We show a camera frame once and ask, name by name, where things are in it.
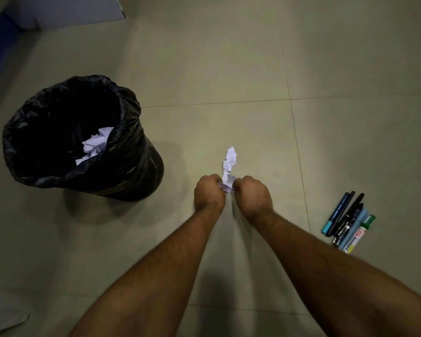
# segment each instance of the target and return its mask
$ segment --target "blue marker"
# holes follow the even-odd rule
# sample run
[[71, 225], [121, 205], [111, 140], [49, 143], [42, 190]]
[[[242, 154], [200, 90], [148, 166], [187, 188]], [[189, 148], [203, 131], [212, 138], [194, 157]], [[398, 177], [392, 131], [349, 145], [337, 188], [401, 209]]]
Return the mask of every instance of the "blue marker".
[[348, 231], [345, 233], [345, 235], [342, 238], [342, 242], [340, 243], [340, 246], [338, 247], [339, 250], [343, 250], [346, 246], [346, 244], [351, 240], [352, 236], [360, 227], [361, 223], [364, 223], [366, 218], [368, 217], [368, 211], [366, 209], [362, 209], [357, 219], [354, 221], [352, 227], [348, 228]]
[[348, 202], [350, 200], [351, 200], [351, 197], [350, 197], [349, 193], [345, 193], [343, 195], [342, 199], [340, 200], [340, 202], [338, 203], [337, 207], [335, 208], [334, 212], [330, 216], [329, 220], [326, 222], [326, 224], [324, 225], [323, 229], [321, 230], [321, 232], [323, 234], [327, 235], [327, 233], [331, 229], [331, 227], [334, 224], [334, 222], [337, 221], [338, 217], [343, 213], [343, 211], [347, 207]]

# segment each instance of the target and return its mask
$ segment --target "white paper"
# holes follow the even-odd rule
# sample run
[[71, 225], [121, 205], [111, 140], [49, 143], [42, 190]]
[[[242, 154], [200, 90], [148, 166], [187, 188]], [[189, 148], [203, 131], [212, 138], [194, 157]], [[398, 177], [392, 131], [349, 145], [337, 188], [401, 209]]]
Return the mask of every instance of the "white paper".
[[76, 165], [80, 164], [86, 159], [98, 155], [101, 150], [105, 148], [106, 142], [108, 141], [108, 137], [111, 134], [112, 129], [114, 129], [114, 127], [100, 128], [98, 129], [98, 135], [92, 135], [87, 141], [84, 141], [83, 151], [86, 153], [86, 156], [75, 160]]
[[229, 172], [231, 171], [232, 167], [236, 164], [236, 157], [237, 154], [234, 150], [234, 147], [230, 147], [228, 149], [228, 152], [226, 153], [225, 161], [223, 162], [223, 176], [221, 177], [221, 180], [223, 181], [221, 187], [227, 193], [234, 192], [232, 184], [236, 180], [236, 177], [229, 174]]

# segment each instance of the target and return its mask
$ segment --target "hand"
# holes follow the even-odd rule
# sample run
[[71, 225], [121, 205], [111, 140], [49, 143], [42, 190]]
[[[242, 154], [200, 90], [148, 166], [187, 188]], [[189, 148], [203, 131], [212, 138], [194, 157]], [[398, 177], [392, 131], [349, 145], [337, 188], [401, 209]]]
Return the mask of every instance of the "hand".
[[270, 192], [262, 182], [245, 176], [236, 179], [232, 187], [235, 189], [237, 206], [251, 224], [259, 216], [273, 212]]
[[223, 182], [217, 174], [203, 176], [195, 188], [195, 211], [210, 208], [220, 214], [225, 207], [225, 192], [219, 183]]

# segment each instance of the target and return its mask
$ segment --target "whiteboard marker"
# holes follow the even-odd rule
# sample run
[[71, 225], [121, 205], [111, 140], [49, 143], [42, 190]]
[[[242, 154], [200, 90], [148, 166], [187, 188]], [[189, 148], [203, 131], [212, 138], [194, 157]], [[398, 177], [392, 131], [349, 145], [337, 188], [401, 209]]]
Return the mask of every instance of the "whiteboard marker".
[[354, 233], [351, 240], [343, 248], [343, 252], [350, 254], [354, 247], [359, 243], [360, 239], [365, 235], [366, 231], [370, 228], [370, 225], [375, 220], [374, 215], [368, 215], [364, 222], [360, 224], [359, 229]]

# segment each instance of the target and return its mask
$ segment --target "light blue pen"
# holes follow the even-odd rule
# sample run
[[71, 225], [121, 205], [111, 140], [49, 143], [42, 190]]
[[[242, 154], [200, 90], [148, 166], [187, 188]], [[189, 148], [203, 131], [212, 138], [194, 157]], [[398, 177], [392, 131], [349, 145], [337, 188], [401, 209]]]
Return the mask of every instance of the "light blue pen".
[[343, 250], [343, 248], [345, 248], [348, 241], [351, 240], [354, 233], [357, 232], [357, 229], [360, 227], [360, 223], [362, 223], [367, 218], [367, 216], [368, 216], [368, 211], [365, 208], [363, 208], [359, 216], [357, 217], [357, 219], [354, 221], [352, 227], [344, 235], [343, 240], [338, 247], [339, 250]]

